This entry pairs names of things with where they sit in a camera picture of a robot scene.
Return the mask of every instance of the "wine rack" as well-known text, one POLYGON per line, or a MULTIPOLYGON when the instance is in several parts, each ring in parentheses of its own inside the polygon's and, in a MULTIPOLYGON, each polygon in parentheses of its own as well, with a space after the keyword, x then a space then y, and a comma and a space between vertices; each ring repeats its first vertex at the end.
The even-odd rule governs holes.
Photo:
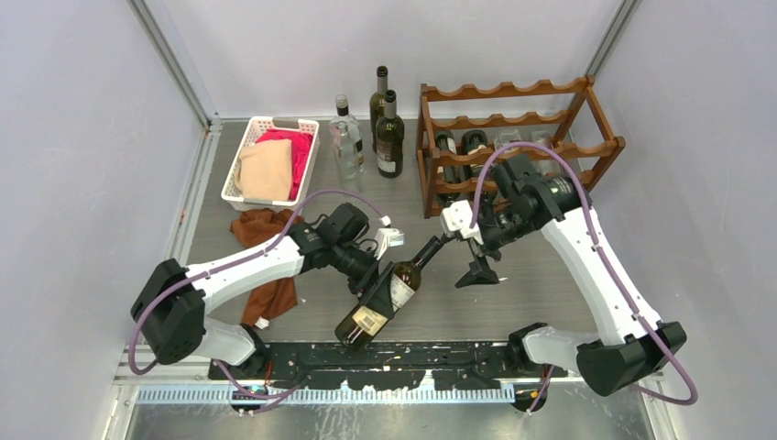
MULTIPOLYGON (((533 126, 545 124, 558 124, 558 128, 552 136, 553 151, 564 159, 598 158, 591 170, 584 170, 578 174, 580 181, 590 191, 602 175, 612 165, 618 154, 626 147, 623 137, 615 136, 605 117, 602 107, 594 94, 594 77, 586 76, 576 78, 568 84, 555 85, 550 80, 540 80, 529 87, 519 87, 512 82, 503 82, 497 87, 481 90, 474 84, 465 84, 453 92, 444 92, 437 87, 421 84, 421 98, 418 114, 418 137, 416 139, 416 160, 418 161, 419 174, 421 176, 421 193, 423 200, 423 217, 440 215, 442 207, 435 195, 444 193, 473 193, 477 179, 472 178, 461 183, 448 183, 437 179, 437 168, 441 166, 461 167, 465 165, 484 164, 494 152, 493 141, 488 148, 480 149, 471 155, 454 154, 450 151, 440 151, 434 143, 434 132, 437 130, 458 130, 470 128, 490 127, 514 127, 533 126), (561 110, 555 115, 539 115, 529 112, 519 117, 505 117, 494 114, 487 118, 476 119, 460 115, 451 121, 435 120, 429 110, 429 103, 438 101, 463 101, 467 99, 506 98, 519 96, 537 96, 548 94, 575 94, 569 108, 561 110), (593 147, 579 147, 572 142, 563 142, 569 127, 575 121, 577 114, 583 106, 588 104, 594 120, 599 127, 604 141, 593 147)), ((457 145, 457 151, 462 153, 461 145, 457 145)), ((547 160, 548 155, 533 148, 517 148, 503 154, 498 160, 509 159, 520 153, 526 153, 532 160, 547 160)), ((495 191, 497 185, 493 181, 486 181, 484 190, 495 191)))

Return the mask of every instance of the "pink cloth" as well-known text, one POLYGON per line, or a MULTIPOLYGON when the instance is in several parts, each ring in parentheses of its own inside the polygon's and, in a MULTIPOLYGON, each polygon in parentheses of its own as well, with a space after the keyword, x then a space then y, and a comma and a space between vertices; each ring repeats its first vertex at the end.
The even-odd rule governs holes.
POLYGON ((302 176, 305 174, 305 164, 308 161, 308 155, 311 154, 311 145, 313 135, 310 133, 301 133, 299 131, 277 130, 271 128, 257 139, 257 143, 263 140, 290 139, 291 140, 291 191, 289 200, 297 198, 302 184, 302 176))

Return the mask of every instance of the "white wall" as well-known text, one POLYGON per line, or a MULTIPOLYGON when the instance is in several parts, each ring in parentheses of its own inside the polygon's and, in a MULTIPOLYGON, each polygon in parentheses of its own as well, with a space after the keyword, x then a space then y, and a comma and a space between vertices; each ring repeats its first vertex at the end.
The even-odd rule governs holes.
POLYGON ((0 14, 0 426, 93 438, 202 131, 126 2, 0 14))
MULTIPOLYGON (((418 114, 420 83, 453 90, 582 75, 619 0, 156 0, 164 2, 222 117, 334 113, 334 96, 368 113, 388 66, 399 112, 418 114)), ((567 99, 489 103, 507 115, 567 99)), ((485 109, 433 108, 435 114, 485 109)))
POLYGON ((673 408, 681 438, 777 430, 775 20, 769 0, 642 2, 596 81, 628 145, 594 203, 641 292, 688 334, 700 400, 673 408))

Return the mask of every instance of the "black mounting plate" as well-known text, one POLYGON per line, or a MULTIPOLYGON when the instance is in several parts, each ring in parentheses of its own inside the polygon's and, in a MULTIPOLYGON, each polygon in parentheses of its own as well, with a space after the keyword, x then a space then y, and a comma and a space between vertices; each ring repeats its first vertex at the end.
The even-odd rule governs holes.
MULTIPOLYGON (((499 389, 499 379, 539 378, 536 371, 518 371, 509 365, 506 343, 494 341, 467 342, 373 342, 354 352, 340 343, 273 343, 266 344, 266 359, 272 361, 269 378, 280 388, 305 380, 312 390, 339 390, 347 380, 352 390, 373 386, 376 390, 417 388, 427 370, 432 371, 434 388, 447 391, 499 389)), ((238 368, 230 372, 238 380, 263 380, 265 366, 247 375, 238 368)), ((554 377, 566 377, 557 368, 554 377)), ((208 377, 224 380, 224 374, 211 365, 208 377)))

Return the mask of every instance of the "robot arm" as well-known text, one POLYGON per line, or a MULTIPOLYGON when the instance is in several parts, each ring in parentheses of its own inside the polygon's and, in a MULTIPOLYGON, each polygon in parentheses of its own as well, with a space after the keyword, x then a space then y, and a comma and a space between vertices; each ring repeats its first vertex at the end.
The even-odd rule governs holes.
MULTIPOLYGON (((388 222, 384 217, 384 226, 388 222)), ((164 261, 151 274, 131 314, 137 321, 146 306, 170 285, 221 268, 214 275, 181 287, 161 302, 143 324, 143 335, 162 365, 195 355, 258 369, 261 359, 252 359, 264 350, 264 343, 255 328, 224 324, 207 315, 257 286, 326 266, 333 266, 348 277, 351 293, 361 293, 376 283, 383 251, 403 243, 398 229, 382 227, 376 236, 378 254, 367 252, 355 242, 367 230, 367 216, 352 204, 343 203, 318 225, 293 225, 275 247, 258 258, 250 257, 277 241, 278 236, 228 257, 187 268, 174 259, 164 261)))
MULTIPOLYGON (((473 213, 468 202, 456 202, 443 209, 445 234, 466 240, 475 258, 456 287, 498 283, 486 256, 499 260, 499 248, 539 230, 570 270, 596 323, 596 334, 560 331, 544 323, 513 333, 508 348, 517 366, 533 370, 537 364, 552 364, 577 371, 603 396, 661 369, 667 359, 632 316, 618 286, 592 247, 584 208, 571 181, 542 177, 525 155, 498 164, 493 177, 499 192, 510 201, 505 211, 495 214, 484 206, 486 209, 481 209, 477 226, 470 229, 473 213)), ((590 214, 595 230, 599 231, 599 246, 609 255, 640 314, 676 353, 686 339, 683 328, 679 323, 662 323, 615 258, 607 238, 600 232, 593 208, 590 214)))

